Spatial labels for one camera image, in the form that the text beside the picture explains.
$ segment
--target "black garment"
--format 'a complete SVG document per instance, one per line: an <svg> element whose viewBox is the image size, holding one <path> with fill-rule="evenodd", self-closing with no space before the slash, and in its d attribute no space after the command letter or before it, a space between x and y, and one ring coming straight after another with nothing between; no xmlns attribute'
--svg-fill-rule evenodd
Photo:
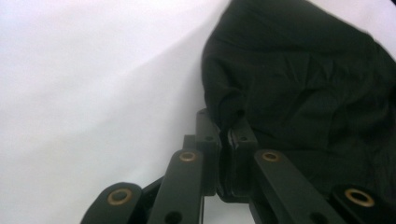
<svg viewBox="0 0 396 224"><path fill-rule="evenodd" d="M396 204L396 63L369 35L306 1L234 0L202 75L223 132L245 116L323 194L357 184Z"/></svg>

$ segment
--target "white surface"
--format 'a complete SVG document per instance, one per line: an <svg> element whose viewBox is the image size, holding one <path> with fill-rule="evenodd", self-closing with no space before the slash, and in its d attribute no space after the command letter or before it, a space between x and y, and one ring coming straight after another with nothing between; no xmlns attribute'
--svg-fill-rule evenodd
<svg viewBox="0 0 396 224"><path fill-rule="evenodd" d="M316 0L396 58L390 0ZM0 0L0 223L79 223L163 175L205 107L201 51L227 0ZM253 223L206 198L205 223Z"/></svg>

